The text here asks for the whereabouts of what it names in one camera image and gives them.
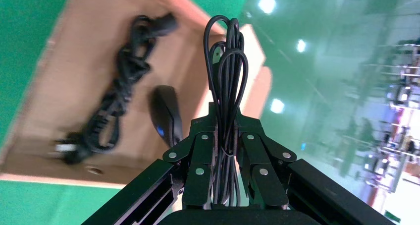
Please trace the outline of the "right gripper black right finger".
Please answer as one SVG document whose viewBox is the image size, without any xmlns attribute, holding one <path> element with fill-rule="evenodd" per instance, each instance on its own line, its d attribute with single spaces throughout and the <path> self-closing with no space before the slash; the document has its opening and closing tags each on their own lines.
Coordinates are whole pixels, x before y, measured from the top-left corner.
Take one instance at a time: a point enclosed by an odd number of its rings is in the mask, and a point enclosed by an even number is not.
<svg viewBox="0 0 420 225">
<path fill-rule="evenodd" d="M 289 173 L 297 155 L 269 138 L 259 119 L 237 113 L 236 159 L 249 205 L 261 209 L 287 209 Z"/>
</svg>

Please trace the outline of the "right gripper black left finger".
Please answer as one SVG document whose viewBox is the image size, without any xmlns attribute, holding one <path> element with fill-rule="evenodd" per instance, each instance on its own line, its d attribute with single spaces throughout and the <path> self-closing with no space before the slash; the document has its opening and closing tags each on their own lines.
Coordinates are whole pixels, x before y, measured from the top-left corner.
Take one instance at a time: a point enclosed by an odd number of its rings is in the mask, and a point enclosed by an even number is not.
<svg viewBox="0 0 420 225">
<path fill-rule="evenodd" d="M 214 164 L 216 113 L 209 103 L 206 116 L 191 121 L 189 135 L 163 154 L 163 160 L 179 170 L 183 184 L 183 209 L 209 209 Z"/>
</svg>

